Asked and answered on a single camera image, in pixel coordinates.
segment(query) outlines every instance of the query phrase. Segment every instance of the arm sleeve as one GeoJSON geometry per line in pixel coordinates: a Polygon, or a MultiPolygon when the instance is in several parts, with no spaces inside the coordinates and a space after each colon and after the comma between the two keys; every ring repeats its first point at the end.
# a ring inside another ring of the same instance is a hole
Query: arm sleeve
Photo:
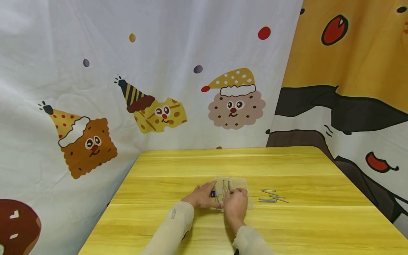
{"type": "Polygon", "coordinates": [[[191,229],[193,218],[194,208],[191,204],[186,202],[175,204],[142,255],[174,254],[184,235],[191,229]]]}
{"type": "Polygon", "coordinates": [[[239,250],[239,255],[273,255],[264,239],[250,226],[242,226],[234,240],[233,246],[239,250]]]}

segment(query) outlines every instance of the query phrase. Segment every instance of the red dot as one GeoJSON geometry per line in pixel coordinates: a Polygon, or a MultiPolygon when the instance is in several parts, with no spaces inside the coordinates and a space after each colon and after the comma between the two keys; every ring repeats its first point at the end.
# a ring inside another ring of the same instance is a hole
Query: red dot
{"type": "Polygon", "coordinates": [[[207,92],[210,90],[210,86],[204,86],[201,88],[201,92],[207,92]]]}
{"type": "Polygon", "coordinates": [[[263,27],[261,30],[258,32],[258,37],[261,40],[265,40],[271,35],[271,29],[269,27],[263,27]]]}

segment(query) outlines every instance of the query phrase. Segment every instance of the hand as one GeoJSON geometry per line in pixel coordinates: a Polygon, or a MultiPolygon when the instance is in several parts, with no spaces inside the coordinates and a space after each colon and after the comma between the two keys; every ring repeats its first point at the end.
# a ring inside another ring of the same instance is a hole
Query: hand
{"type": "Polygon", "coordinates": [[[216,182],[217,181],[207,182],[201,187],[200,185],[197,185],[194,191],[190,195],[187,195],[185,198],[183,198],[181,201],[191,204],[194,209],[207,209],[210,207],[223,208],[223,204],[210,199],[210,193],[214,188],[216,182]]]}
{"type": "Polygon", "coordinates": [[[224,214],[232,230],[237,234],[240,227],[245,226],[244,218],[248,206],[248,191],[236,188],[227,192],[224,201],[224,214]]]}

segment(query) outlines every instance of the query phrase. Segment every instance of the cartoon backdrop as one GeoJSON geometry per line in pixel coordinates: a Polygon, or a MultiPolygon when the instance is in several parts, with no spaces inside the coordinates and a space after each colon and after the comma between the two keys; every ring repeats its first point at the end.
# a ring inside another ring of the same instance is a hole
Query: cartoon backdrop
{"type": "Polygon", "coordinates": [[[76,254],[143,151],[264,147],[301,7],[2,1],[0,254],[76,254]]]}
{"type": "Polygon", "coordinates": [[[320,148],[408,237],[408,1],[305,0],[267,146],[320,148]]]}

